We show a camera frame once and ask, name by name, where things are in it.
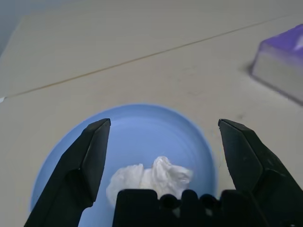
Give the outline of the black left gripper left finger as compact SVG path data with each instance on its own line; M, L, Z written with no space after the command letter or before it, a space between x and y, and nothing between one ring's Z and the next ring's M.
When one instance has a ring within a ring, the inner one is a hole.
M26 227L76 227L96 201L103 175L111 121L89 124L59 159Z

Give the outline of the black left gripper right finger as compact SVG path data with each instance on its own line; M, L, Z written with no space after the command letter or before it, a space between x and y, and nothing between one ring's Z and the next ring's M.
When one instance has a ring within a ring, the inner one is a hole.
M281 160L243 124L220 119L225 160L239 191L250 192L272 227L303 225L303 191Z

